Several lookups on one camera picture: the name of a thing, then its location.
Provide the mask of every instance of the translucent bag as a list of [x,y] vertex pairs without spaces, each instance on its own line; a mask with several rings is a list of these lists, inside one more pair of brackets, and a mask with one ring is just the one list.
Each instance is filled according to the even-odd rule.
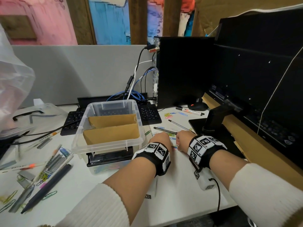
[[0,131],[10,129],[8,121],[29,94],[35,80],[33,69],[14,54],[0,25]]

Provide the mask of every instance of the white sweater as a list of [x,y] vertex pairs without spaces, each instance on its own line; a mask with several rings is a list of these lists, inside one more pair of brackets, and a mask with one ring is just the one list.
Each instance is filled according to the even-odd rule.
[[[258,227],[282,226],[292,214],[303,207],[303,191],[253,163],[246,164],[237,172],[230,183],[229,193]],[[56,225],[101,226],[129,227],[123,202],[105,184],[98,184]]]

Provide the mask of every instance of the mouse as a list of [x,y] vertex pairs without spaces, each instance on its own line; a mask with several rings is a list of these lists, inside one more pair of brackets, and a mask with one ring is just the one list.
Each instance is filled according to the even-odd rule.
[[203,102],[196,102],[196,103],[189,104],[187,106],[188,106],[188,109],[194,110],[194,111],[206,111],[208,109],[208,105]]

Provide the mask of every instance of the hand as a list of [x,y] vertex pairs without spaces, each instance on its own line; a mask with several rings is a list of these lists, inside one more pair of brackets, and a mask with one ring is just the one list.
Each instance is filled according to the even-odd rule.
[[195,136],[197,135],[191,131],[179,131],[176,135],[176,144],[178,146],[178,150],[187,154],[189,143]]
[[152,137],[149,141],[149,143],[153,142],[159,142],[166,146],[166,148],[169,150],[169,152],[172,152],[172,144],[170,142],[169,135],[165,132],[157,133]]

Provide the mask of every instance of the white desk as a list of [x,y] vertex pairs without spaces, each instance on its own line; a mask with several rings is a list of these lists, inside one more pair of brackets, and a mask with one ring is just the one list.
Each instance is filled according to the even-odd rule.
[[[60,106],[63,110],[69,112],[77,109],[75,105]],[[184,112],[188,116],[179,114],[175,108],[168,108],[159,112],[162,123],[158,125],[145,126],[145,130],[151,130],[147,135],[150,139],[152,133],[160,132],[154,130],[154,126],[165,127],[165,129],[181,130],[178,126],[170,123],[165,119],[164,114],[177,112],[170,118],[187,128],[190,128],[189,119],[198,119],[207,116],[192,115]],[[64,121],[59,124],[54,124],[53,128],[62,126]],[[70,149],[74,135],[60,136],[55,135],[43,149],[32,149],[22,157],[18,165],[29,163],[39,163],[46,161],[51,152],[62,144],[64,148]],[[5,156],[0,161],[0,165],[14,160],[14,147],[11,147]],[[105,172],[100,175],[92,175],[86,167],[84,161],[79,159],[77,155],[70,162],[73,168],[64,178],[51,190],[58,191],[52,197],[41,201],[34,207],[31,212],[26,214],[9,213],[8,209],[0,213],[1,227],[34,227],[42,224],[55,225],[62,220],[67,213],[90,191],[93,187],[103,182],[113,172]],[[33,174],[37,174],[41,167],[30,169]],[[3,173],[0,175],[0,196],[8,196],[14,190],[18,190],[14,199],[17,199],[23,188],[17,183],[18,171]],[[219,182],[221,189],[221,204],[220,210],[226,209],[237,204],[231,199],[228,191]],[[218,206],[218,189],[210,189],[202,191],[196,181],[196,178],[191,170],[191,164],[188,157],[179,151],[175,151],[172,155],[171,166],[166,175],[159,177],[157,182],[157,193],[155,199],[145,199],[138,215],[136,216],[132,227],[145,226],[165,226],[179,221],[187,220],[193,217],[198,217],[217,210]]]

